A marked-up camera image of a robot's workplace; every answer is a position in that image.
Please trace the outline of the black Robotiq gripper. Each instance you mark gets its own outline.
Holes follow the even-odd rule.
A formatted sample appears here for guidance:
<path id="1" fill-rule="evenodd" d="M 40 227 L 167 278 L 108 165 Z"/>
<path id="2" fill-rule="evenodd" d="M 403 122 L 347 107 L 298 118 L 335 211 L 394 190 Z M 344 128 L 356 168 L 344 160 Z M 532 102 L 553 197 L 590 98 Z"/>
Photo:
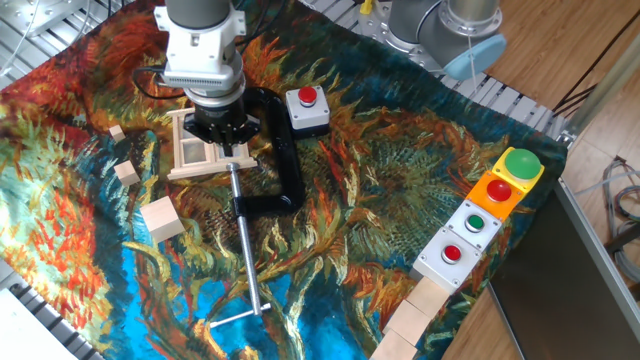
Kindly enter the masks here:
<path id="1" fill-rule="evenodd" d="M 260 132 L 261 122 L 246 115 L 244 102 L 239 98 L 223 106 L 196 104 L 195 112 L 185 116 L 183 129 L 208 144 L 220 145 L 228 156 L 236 145 L 245 144 Z"/>

